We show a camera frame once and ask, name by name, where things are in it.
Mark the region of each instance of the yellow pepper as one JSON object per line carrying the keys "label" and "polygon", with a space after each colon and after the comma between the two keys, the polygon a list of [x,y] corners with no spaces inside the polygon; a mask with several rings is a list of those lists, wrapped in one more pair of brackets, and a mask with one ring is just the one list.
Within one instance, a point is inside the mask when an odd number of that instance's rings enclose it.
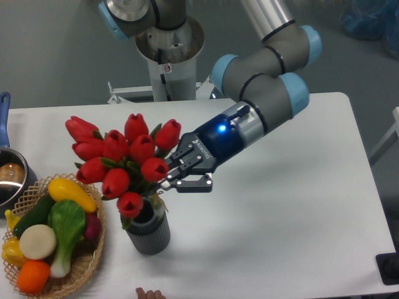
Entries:
{"label": "yellow pepper", "polygon": [[86,213],[94,213],[97,210],[95,200],[74,181],[55,178],[51,180],[48,188],[50,196],[57,202],[70,199],[80,205]]}
{"label": "yellow pepper", "polygon": [[4,215],[6,216],[7,219],[7,225],[10,228],[11,231],[14,230],[15,225],[21,220],[21,217],[15,216],[11,210],[6,210],[4,212]]}
{"label": "yellow pepper", "polygon": [[27,257],[19,249],[19,240],[11,237],[2,245],[1,257],[7,263],[21,268],[27,261]]}

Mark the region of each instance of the red tulip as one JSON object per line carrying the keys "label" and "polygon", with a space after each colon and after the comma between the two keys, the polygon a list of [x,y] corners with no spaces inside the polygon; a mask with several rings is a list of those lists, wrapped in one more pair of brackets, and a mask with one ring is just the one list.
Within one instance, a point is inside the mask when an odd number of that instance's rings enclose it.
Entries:
{"label": "red tulip", "polygon": [[133,143],[140,135],[148,135],[148,127],[141,114],[131,114],[125,124],[125,136]]}
{"label": "red tulip", "polygon": [[80,159],[88,161],[102,156],[104,140],[93,137],[78,138],[77,142],[72,145],[72,149]]}
{"label": "red tulip", "polygon": [[155,144],[150,135],[140,135],[130,145],[130,157],[142,165],[148,158],[154,157]]}
{"label": "red tulip", "polygon": [[85,162],[77,171],[76,178],[84,184],[101,182],[107,174],[106,168],[96,157]]}
{"label": "red tulip", "polygon": [[145,160],[141,168],[144,179],[149,182],[158,182],[165,179],[169,167],[164,160],[160,158],[149,158]]}
{"label": "red tulip", "polygon": [[126,192],[130,178],[122,168],[112,168],[102,182],[102,194],[108,199],[114,199]]}
{"label": "red tulip", "polygon": [[155,135],[155,144],[160,150],[170,151],[179,142],[181,125],[176,120],[169,120]]}
{"label": "red tulip", "polygon": [[89,123],[77,116],[71,116],[70,120],[65,122],[65,126],[74,140],[77,140],[80,137],[93,137],[93,131],[99,130],[99,128],[92,123]]}
{"label": "red tulip", "polygon": [[104,141],[103,157],[119,162],[129,154],[129,145],[126,138],[117,130],[111,130]]}
{"label": "red tulip", "polygon": [[117,202],[119,213],[126,218],[137,217],[143,206],[143,198],[135,192],[126,192]]}

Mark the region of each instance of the red radish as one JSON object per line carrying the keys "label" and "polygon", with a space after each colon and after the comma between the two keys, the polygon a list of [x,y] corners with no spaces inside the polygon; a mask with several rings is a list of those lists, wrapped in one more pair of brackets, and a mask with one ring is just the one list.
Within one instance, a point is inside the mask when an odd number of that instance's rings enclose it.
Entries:
{"label": "red radish", "polygon": [[87,240],[95,240],[101,232],[101,221],[93,214],[86,214],[86,229],[83,236]]}

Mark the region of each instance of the woven basket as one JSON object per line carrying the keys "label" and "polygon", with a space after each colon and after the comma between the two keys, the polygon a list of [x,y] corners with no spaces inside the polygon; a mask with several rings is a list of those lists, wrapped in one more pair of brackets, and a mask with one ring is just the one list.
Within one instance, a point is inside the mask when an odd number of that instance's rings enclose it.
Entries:
{"label": "woven basket", "polygon": [[[43,291],[36,296],[19,292],[19,289],[16,286],[19,269],[16,266],[3,261],[6,278],[10,281],[10,284],[14,286],[14,290],[28,298],[58,299],[73,293],[83,286],[95,273],[102,254],[105,235],[105,213],[101,194],[93,184],[84,185],[79,182],[73,174],[56,174],[54,177],[48,177],[47,179],[41,179],[36,182],[35,185],[29,187],[29,189],[26,190],[18,199],[18,202],[15,203],[14,210],[12,210],[14,215],[23,216],[27,211],[32,209],[39,198],[47,192],[47,186],[50,181],[55,178],[67,178],[71,181],[77,182],[95,199],[95,202],[99,207],[97,209],[97,217],[102,223],[102,231],[100,237],[95,242],[86,240],[81,241],[72,254],[72,263],[68,275],[64,278],[50,278]],[[12,232],[8,230],[3,239],[6,241],[11,237]]]}

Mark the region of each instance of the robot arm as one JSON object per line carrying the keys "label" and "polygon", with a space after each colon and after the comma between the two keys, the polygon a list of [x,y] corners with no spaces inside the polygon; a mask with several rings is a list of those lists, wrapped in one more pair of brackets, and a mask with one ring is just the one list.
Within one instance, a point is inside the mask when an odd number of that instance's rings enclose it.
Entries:
{"label": "robot arm", "polygon": [[[105,0],[99,6],[117,38],[135,36],[139,51],[156,62],[153,75],[150,69],[155,100],[155,95],[164,100],[192,99],[185,88],[195,87],[196,81],[188,68],[174,71],[175,78],[162,68],[171,63],[176,70],[203,46],[202,29],[186,16],[185,4],[185,0]],[[225,55],[216,62],[212,81],[236,104],[181,137],[166,161],[171,171],[159,184],[165,190],[210,192],[211,174],[218,166],[294,118],[309,103],[306,84],[292,72],[319,57],[318,33],[310,26],[299,27],[284,0],[241,0],[241,4],[264,47],[248,57]],[[185,181],[190,175],[202,178]]]}
{"label": "robot arm", "polygon": [[[244,148],[292,119],[309,103],[304,81],[290,73],[316,60],[320,37],[310,26],[299,27],[282,0],[242,1],[264,48],[246,58],[225,55],[211,78],[235,102],[191,133],[181,137],[167,159],[172,169],[160,187],[178,192],[210,192],[211,173]],[[198,181],[185,181],[191,175]]]}

